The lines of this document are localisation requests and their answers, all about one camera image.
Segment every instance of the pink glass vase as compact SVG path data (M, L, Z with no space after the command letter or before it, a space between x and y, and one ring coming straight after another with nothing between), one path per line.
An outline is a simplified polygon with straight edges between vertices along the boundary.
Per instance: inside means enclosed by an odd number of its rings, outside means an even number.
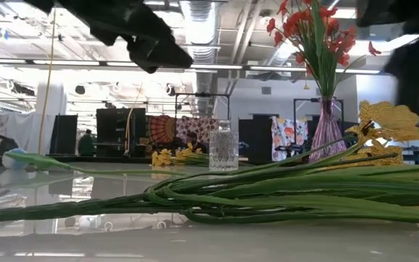
M319 101L321 114L319 115L318 127L313 137L311 149L318 148L324 144L331 143L342 138L337 119L334 117L332 107L334 106L333 98L321 98ZM310 155L309 162L318 161L324 157L332 156L341 151L346 150L346 144L341 141L327 146Z

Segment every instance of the person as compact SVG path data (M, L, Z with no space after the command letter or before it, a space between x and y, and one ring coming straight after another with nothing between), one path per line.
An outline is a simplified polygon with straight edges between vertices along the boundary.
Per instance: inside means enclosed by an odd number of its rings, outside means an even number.
M79 155L80 156L93 156L95 154L95 147L93 146L92 131L86 130L79 140Z
M208 150L207 147L198 141L198 135L195 132L188 132L187 133L187 143L192 144L192 148L194 151L197 149L201 149L203 154L207 154Z

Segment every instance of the reflective table surface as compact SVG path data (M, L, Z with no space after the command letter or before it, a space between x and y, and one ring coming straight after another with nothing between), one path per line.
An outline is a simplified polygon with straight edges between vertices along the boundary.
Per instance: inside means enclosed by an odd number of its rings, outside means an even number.
M150 168L146 164L73 165L97 170ZM186 167L186 171L204 169ZM0 208L138 194L166 177L92 177L64 170L0 168ZM209 226L169 213L14 221L0 223L0 261L419 261L419 225L290 221Z

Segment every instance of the glass vase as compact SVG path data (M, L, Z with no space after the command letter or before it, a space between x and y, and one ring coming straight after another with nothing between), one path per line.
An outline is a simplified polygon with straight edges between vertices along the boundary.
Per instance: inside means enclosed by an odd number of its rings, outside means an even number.
M239 133L231 131L229 120L219 120L218 128L209 134L209 170L239 169Z
M342 132L340 131L338 121L333 113L332 107L334 106L334 102L335 100L333 98L321 98L319 101L321 113L319 115L318 127L314 133L311 149L318 148L324 144L342 138ZM312 153L309 157L309 162L316 162L324 157L332 156L344 150L346 150L346 144L343 141L334 143Z

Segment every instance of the clear glass jar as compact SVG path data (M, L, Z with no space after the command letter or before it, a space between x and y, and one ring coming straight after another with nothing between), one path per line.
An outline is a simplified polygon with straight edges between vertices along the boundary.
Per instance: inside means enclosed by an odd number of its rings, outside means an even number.
M239 133L231 131L230 120L219 120L218 129L209 134L209 170L239 169Z

